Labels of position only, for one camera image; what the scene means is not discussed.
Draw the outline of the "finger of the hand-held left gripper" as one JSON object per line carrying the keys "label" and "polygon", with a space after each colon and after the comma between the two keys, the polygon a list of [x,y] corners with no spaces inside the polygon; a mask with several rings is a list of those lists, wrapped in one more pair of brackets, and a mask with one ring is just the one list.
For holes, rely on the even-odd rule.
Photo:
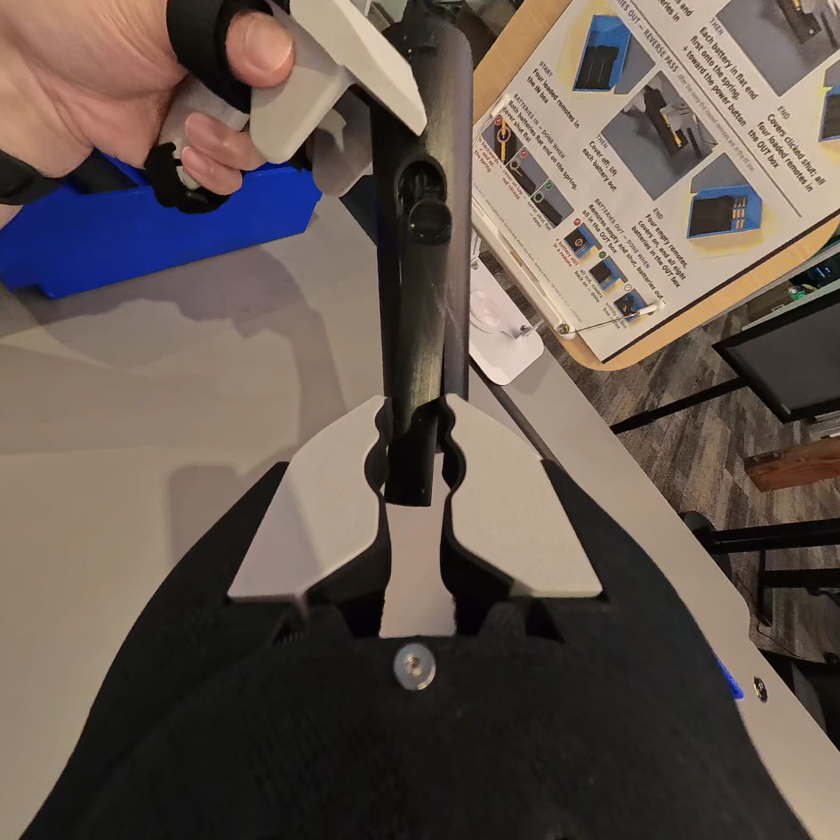
{"label": "finger of the hand-held left gripper", "polygon": [[288,77],[252,87],[250,137],[267,162],[284,164],[352,87],[421,135],[427,114],[413,70],[351,1],[269,2],[293,46]]}
{"label": "finger of the hand-held left gripper", "polygon": [[341,197],[373,173],[370,106],[334,106],[313,134],[312,175],[326,196]]}

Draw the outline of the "person's left hand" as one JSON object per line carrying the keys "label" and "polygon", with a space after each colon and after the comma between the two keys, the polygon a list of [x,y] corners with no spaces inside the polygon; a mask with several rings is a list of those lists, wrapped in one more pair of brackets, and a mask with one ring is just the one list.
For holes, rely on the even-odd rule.
{"label": "person's left hand", "polygon": [[[141,167],[186,76],[164,1],[2,1],[2,152],[58,179],[93,149]],[[295,48],[269,14],[244,10],[227,31],[227,62],[252,88],[286,81]],[[185,120],[185,173],[230,195],[266,163],[249,135],[202,113]]]}

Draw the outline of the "black remote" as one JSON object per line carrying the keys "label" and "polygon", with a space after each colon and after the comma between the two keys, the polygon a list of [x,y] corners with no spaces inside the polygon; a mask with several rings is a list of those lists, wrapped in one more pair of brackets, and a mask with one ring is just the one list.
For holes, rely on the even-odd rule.
{"label": "black remote", "polygon": [[427,114],[418,136],[371,111],[383,382],[392,407],[388,503],[432,502],[440,403],[468,396],[473,61],[432,2],[412,2],[386,39],[407,59]]}

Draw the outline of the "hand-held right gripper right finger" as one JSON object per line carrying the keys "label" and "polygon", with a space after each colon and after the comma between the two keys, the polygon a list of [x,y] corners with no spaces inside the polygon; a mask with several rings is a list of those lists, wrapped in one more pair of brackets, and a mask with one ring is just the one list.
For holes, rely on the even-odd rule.
{"label": "hand-held right gripper right finger", "polygon": [[444,586],[457,631],[479,631],[509,600],[602,593],[543,458],[456,394],[444,397],[444,482]]}

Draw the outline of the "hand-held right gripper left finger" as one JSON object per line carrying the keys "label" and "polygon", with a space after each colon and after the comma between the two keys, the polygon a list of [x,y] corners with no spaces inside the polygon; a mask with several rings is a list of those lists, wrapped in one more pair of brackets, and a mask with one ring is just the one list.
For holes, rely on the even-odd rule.
{"label": "hand-held right gripper left finger", "polygon": [[391,579],[391,403],[376,395],[289,462],[230,585],[236,603],[335,606],[351,631],[380,631]]}

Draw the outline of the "blue plastic bin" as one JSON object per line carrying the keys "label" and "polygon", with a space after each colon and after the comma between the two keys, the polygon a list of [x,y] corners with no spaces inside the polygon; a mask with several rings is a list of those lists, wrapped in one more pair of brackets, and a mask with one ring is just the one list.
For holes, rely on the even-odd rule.
{"label": "blue plastic bin", "polygon": [[108,162],[120,189],[81,192],[69,182],[3,227],[9,289],[66,298],[299,235],[322,197],[309,171],[267,164],[221,208],[187,215],[158,204],[140,171]]}

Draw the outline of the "white sign stand base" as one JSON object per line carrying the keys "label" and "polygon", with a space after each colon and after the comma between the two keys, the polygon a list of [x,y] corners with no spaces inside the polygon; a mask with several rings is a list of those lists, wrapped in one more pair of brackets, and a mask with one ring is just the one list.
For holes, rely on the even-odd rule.
{"label": "white sign stand base", "polygon": [[469,354],[495,385],[509,385],[543,355],[538,331],[477,257],[469,275]]}

